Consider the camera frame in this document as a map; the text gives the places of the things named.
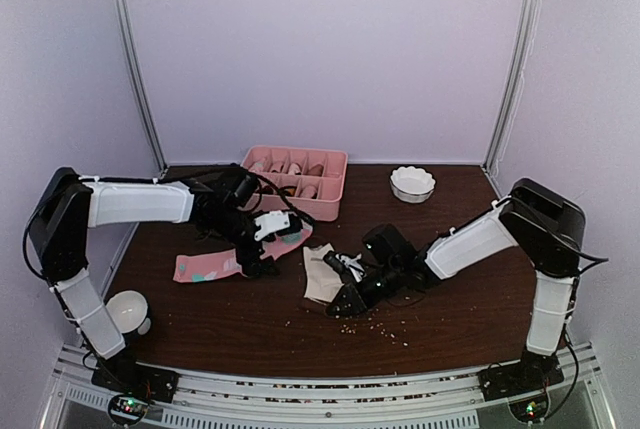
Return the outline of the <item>beige sock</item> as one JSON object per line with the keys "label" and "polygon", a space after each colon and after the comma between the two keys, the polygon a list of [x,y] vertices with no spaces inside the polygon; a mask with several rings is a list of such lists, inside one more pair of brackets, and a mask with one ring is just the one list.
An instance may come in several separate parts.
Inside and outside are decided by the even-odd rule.
{"label": "beige sock", "polygon": [[343,286],[339,275],[324,262],[324,256],[333,251],[331,244],[303,248],[303,261],[306,273],[304,297],[311,301],[329,304]]}

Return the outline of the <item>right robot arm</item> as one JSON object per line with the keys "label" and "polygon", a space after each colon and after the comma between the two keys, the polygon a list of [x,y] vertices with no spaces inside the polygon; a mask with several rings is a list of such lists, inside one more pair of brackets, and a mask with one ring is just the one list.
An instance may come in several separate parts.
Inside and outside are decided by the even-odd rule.
{"label": "right robot arm", "polygon": [[388,189],[370,201],[362,185],[345,195],[335,248],[367,269],[327,307],[343,322],[382,320],[364,330],[344,375],[450,371],[520,359],[512,379],[535,389],[593,263],[582,247],[586,217],[573,202],[528,179],[503,197],[480,180],[456,178],[420,204]]}

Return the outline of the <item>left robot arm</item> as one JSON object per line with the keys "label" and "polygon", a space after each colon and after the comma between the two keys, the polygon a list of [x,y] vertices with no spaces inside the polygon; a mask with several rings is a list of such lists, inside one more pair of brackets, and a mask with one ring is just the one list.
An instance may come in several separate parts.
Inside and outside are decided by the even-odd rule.
{"label": "left robot arm", "polygon": [[39,264],[30,271],[46,282],[61,308],[101,363],[106,378],[123,393],[144,382],[138,364],[125,356],[124,333],[90,280],[86,256],[89,229],[113,224],[190,224],[210,231],[235,249],[244,276],[256,277],[275,265],[268,248],[290,234],[313,229],[314,219],[281,190],[282,210],[246,210],[264,177],[232,165],[192,177],[165,179],[82,176],[70,167],[56,170],[28,220],[24,249]]}

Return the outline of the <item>pink patterned sock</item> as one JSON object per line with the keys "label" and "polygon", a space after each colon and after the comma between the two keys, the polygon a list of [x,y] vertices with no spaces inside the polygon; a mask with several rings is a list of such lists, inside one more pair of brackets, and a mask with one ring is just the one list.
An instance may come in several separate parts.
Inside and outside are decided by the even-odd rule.
{"label": "pink patterned sock", "polygon": [[[312,234],[313,229],[304,223],[303,229],[297,233],[277,236],[274,242],[265,242],[265,253],[260,257],[260,261],[266,261],[269,257],[276,261],[300,247]],[[229,249],[196,256],[178,255],[175,259],[173,281],[211,282],[241,273],[242,268],[236,261],[236,251]]]}

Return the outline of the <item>pink divided organizer box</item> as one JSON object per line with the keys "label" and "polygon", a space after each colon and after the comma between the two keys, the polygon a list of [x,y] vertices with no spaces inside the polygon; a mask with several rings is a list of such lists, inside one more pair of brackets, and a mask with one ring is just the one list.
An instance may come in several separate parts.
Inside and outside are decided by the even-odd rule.
{"label": "pink divided organizer box", "polygon": [[291,204],[317,221],[338,219],[348,155],[337,150],[254,146],[241,166],[281,189]]}

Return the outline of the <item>white scalloped bowl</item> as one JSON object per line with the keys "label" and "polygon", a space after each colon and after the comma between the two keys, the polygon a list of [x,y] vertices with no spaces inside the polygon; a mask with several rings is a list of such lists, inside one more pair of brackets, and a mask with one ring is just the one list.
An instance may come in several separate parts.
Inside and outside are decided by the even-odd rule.
{"label": "white scalloped bowl", "polygon": [[433,175],[415,166],[401,166],[390,175],[392,194],[400,201],[410,204],[426,202],[433,194],[436,180]]}

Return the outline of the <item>aluminium front rail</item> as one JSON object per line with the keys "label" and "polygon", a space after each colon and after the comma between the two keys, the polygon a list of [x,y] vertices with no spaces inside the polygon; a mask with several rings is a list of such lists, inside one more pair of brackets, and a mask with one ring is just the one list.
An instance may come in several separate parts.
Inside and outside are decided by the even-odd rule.
{"label": "aluminium front rail", "polygon": [[177,370],[171,402],[153,403],[141,428],[521,428],[515,412],[547,396],[545,428],[618,428],[595,351],[558,354],[563,382],[489,400],[478,367],[365,378],[267,378]]}

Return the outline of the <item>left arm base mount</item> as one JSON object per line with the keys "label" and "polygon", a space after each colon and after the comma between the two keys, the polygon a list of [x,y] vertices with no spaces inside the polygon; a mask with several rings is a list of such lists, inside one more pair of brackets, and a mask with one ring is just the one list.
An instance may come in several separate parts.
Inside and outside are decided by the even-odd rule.
{"label": "left arm base mount", "polygon": [[127,358],[100,360],[91,376],[94,386],[163,403],[173,401],[178,380],[179,375],[173,370],[146,366]]}

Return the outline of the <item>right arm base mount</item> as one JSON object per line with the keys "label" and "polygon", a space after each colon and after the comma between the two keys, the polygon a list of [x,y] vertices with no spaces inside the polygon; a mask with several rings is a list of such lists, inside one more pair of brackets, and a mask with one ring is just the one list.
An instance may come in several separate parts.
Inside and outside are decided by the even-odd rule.
{"label": "right arm base mount", "polygon": [[565,378],[558,362],[518,362],[491,365],[477,374],[485,401],[512,398],[562,383]]}

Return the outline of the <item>left aluminium corner post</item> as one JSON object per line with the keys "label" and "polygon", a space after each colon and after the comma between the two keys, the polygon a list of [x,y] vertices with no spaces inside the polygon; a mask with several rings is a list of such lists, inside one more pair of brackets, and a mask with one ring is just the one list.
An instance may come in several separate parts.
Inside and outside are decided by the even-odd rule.
{"label": "left aluminium corner post", "polygon": [[113,0],[118,20],[120,38],[124,50],[126,67],[133,92],[136,108],[141,120],[146,141],[151,150],[155,166],[159,173],[167,169],[167,162],[161,147],[156,124],[151,113],[141,66],[136,50],[133,27],[127,0]]}

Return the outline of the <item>aluminium corner post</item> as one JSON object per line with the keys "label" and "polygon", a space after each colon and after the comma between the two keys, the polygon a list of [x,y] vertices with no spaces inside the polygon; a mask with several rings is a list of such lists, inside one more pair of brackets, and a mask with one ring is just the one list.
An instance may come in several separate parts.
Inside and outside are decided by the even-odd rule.
{"label": "aluminium corner post", "polygon": [[159,173],[167,169],[167,162],[161,147],[156,124],[151,113],[141,66],[136,50],[133,27],[127,0],[113,0],[118,20],[120,38],[124,50],[126,67],[133,92],[136,108],[141,120],[146,141],[151,150],[155,166]]}
{"label": "aluminium corner post", "polygon": [[494,126],[483,168],[491,177],[498,174],[498,166],[506,149],[515,119],[524,71],[534,41],[540,0],[522,0],[516,38],[505,88],[501,98],[498,117]]}

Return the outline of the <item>right aluminium corner post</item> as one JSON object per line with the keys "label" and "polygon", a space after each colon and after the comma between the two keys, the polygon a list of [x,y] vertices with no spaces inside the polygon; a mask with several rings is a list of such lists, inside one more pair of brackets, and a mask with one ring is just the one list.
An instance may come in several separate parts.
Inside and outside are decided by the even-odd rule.
{"label": "right aluminium corner post", "polygon": [[524,71],[534,41],[540,0],[522,0],[516,38],[505,88],[501,98],[498,117],[494,126],[483,168],[491,177],[498,174],[498,166],[506,149],[515,119]]}

